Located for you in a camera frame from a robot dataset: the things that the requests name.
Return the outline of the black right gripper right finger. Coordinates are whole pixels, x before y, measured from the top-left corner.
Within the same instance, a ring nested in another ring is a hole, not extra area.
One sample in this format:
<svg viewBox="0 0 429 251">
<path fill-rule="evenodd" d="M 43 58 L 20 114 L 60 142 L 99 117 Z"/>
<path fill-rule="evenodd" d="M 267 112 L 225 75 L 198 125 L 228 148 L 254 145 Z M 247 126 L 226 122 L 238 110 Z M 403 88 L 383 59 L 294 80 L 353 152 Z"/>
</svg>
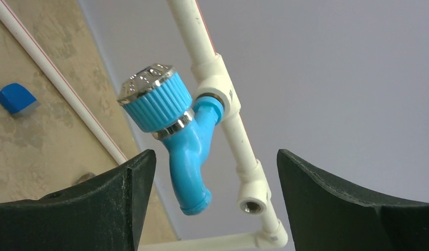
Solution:
<svg viewBox="0 0 429 251">
<path fill-rule="evenodd" d="M 296 250 L 429 250 L 429 203 L 364 188 L 286 149 L 277 168 Z"/>
</svg>

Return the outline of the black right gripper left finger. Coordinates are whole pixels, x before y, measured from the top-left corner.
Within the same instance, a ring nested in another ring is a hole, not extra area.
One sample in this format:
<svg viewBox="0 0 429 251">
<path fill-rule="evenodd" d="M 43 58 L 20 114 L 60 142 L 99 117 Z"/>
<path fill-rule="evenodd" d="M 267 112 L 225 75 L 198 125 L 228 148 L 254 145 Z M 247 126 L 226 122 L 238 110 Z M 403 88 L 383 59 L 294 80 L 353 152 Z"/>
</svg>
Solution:
<svg viewBox="0 0 429 251">
<path fill-rule="evenodd" d="M 145 150 L 41 199 L 0 203 L 0 250 L 137 250 L 155 170 Z"/>
</svg>

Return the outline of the blue water faucet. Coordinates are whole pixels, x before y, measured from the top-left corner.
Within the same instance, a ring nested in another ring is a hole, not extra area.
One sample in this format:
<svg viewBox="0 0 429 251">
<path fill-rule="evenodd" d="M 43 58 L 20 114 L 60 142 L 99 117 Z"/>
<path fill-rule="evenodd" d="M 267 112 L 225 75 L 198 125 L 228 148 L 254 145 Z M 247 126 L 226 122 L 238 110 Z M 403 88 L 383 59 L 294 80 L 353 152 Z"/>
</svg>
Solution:
<svg viewBox="0 0 429 251">
<path fill-rule="evenodd" d="M 173 66 L 152 64 L 121 84 L 118 103 L 141 131 L 167 149 L 181 211 L 185 215 L 203 212 L 212 195 L 203 182 L 201 166 L 224 115 L 222 102 L 213 96 L 192 99 Z"/>
</svg>

